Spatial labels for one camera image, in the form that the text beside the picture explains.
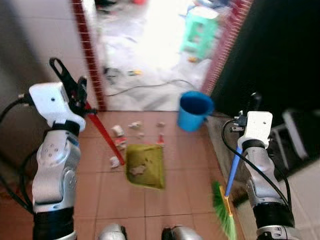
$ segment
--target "blue broom handle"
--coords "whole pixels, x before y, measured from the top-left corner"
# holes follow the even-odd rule
[[[242,149],[238,146],[236,146],[236,151],[239,154],[242,154]],[[225,197],[228,197],[230,194],[231,187],[232,187],[232,184],[234,183],[234,179],[236,176],[239,160],[240,160],[240,157],[238,155],[234,155],[233,160],[232,160],[231,171],[230,171],[229,178],[228,178],[228,183],[226,185],[226,190],[225,190],[225,194],[224,194]]]

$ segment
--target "tile floor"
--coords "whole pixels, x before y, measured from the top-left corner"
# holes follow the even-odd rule
[[[164,227],[185,225],[204,240],[226,240],[212,208],[211,182],[224,183],[208,130],[186,133],[176,125],[176,112],[99,113],[107,130],[121,125],[129,143],[155,143],[164,132],[165,190],[133,186],[124,168],[109,168],[114,154],[92,123],[80,134],[82,157],[77,171],[75,229],[78,240],[97,239],[105,225],[126,227],[130,240],[160,240]],[[142,121],[143,129],[127,126]],[[163,129],[156,127],[164,121]],[[138,139],[139,131],[145,133]],[[0,239],[31,240],[32,217],[13,201],[0,204]],[[244,239],[237,222],[238,239]]]

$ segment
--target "white wall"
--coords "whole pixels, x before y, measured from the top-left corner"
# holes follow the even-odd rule
[[[76,81],[82,75],[88,77],[88,101],[97,107],[71,0],[11,0],[10,3],[48,80],[59,80],[48,64],[50,57],[58,57]]]
[[[288,181],[296,228],[300,230],[303,240],[320,240],[320,161],[290,176]],[[286,193],[283,182],[281,189]],[[249,202],[237,210],[246,239],[257,239],[255,217]]]

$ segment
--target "blue bucket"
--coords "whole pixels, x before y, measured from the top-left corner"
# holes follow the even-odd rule
[[[177,124],[187,132],[194,132],[213,111],[214,102],[209,96],[198,91],[185,92],[180,98]]]

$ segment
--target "green broom bristles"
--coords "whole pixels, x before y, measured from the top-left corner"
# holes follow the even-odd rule
[[[218,219],[221,222],[221,227],[229,240],[237,240],[237,230],[235,220],[232,213],[229,213],[227,199],[224,196],[224,191],[221,190],[219,182],[212,184],[213,191],[213,207]]]

